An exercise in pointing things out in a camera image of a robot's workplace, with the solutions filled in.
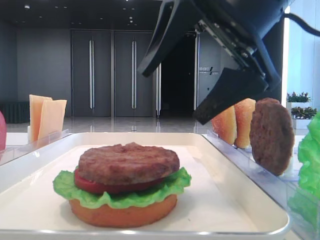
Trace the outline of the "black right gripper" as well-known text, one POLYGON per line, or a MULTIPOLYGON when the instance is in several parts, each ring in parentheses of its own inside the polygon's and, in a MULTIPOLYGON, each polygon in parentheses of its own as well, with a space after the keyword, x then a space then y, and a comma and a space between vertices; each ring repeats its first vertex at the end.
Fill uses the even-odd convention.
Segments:
POLYGON ((184 34, 200 21, 241 70, 224 68, 193 112, 202 125, 240 101, 253 99, 281 82, 263 42, 290 0, 164 0, 138 71, 152 74, 184 34))

